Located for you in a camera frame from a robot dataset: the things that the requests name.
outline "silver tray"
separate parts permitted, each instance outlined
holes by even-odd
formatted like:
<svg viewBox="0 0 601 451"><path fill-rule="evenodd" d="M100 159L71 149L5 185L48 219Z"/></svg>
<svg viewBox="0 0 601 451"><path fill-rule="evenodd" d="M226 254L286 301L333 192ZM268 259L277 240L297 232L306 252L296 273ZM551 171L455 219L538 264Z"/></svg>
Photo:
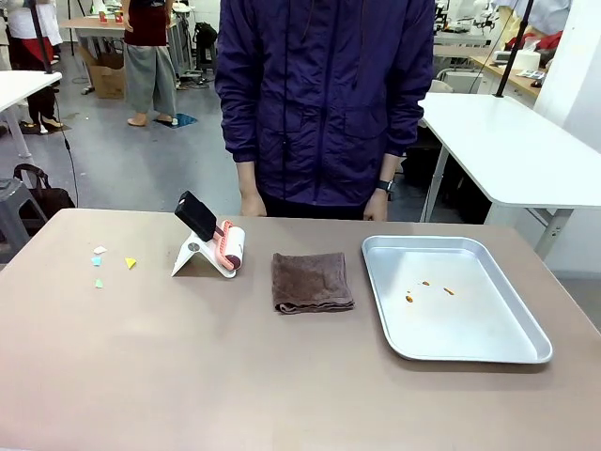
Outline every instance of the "silver tray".
<svg viewBox="0 0 601 451"><path fill-rule="evenodd" d="M506 364L551 359L545 332L478 241L375 236L362 250L384 334L403 357Z"/></svg>

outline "wristwatch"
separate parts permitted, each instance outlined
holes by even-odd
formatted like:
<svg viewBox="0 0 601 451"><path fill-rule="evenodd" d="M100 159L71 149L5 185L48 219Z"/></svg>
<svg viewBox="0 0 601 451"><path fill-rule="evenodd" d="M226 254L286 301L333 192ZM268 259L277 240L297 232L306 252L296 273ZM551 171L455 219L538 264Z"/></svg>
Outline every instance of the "wristwatch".
<svg viewBox="0 0 601 451"><path fill-rule="evenodd" d="M376 188L379 188L380 190L384 190L386 193L391 194L394 191L394 182L378 180Z"/></svg>

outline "folded towel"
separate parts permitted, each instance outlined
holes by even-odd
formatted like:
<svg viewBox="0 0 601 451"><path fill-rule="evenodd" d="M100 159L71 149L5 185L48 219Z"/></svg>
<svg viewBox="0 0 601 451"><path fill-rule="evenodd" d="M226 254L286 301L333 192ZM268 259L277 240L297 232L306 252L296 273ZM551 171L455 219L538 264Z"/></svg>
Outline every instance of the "folded towel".
<svg viewBox="0 0 601 451"><path fill-rule="evenodd" d="M273 255L273 305L278 312L340 312L354 306L344 254Z"/></svg>

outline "floor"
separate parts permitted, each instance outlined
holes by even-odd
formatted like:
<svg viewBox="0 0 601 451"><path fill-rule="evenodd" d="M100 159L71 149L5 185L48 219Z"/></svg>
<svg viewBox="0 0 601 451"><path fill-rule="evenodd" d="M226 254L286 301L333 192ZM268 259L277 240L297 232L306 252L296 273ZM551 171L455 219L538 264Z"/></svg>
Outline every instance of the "floor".
<svg viewBox="0 0 601 451"><path fill-rule="evenodd" d="M130 111L123 101L81 95L85 85L79 57L64 47L58 70L63 81L58 94L60 118L70 127L69 140L79 191L79 206L91 209L173 211L179 195L190 190L216 213L237 214L236 168L224 149L219 99L212 86L177 93L180 113L198 118L196 124L170 130L151 123L144 129L126 124ZM60 133L27 136L34 161L52 185L75 199L69 154ZM20 163L9 136L0 139L0 178L12 176ZM419 221L424 191L397 176L392 221ZM456 212L437 205L433 221L461 222ZM563 285L601 329L601 280L562 280Z"/></svg>

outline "white phone stand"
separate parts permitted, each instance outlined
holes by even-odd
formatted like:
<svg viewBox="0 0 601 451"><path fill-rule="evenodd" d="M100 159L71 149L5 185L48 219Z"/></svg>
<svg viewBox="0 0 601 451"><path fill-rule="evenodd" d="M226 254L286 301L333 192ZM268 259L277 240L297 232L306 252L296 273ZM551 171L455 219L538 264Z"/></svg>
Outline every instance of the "white phone stand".
<svg viewBox="0 0 601 451"><path fill-rule="evenodd" d="M179 270L186 264L186 262L193 257L194 254L200 253L213 265L217 271L219 271L223 277L231 279L236 275L236 271L229 271L224 268L215 257L215 249L217 243L214 240L204 242L194 232L190 234L187 240L181 245L179 249L179 255L177 256L176 266L173 268L171 276L177 274Z"/></svg>

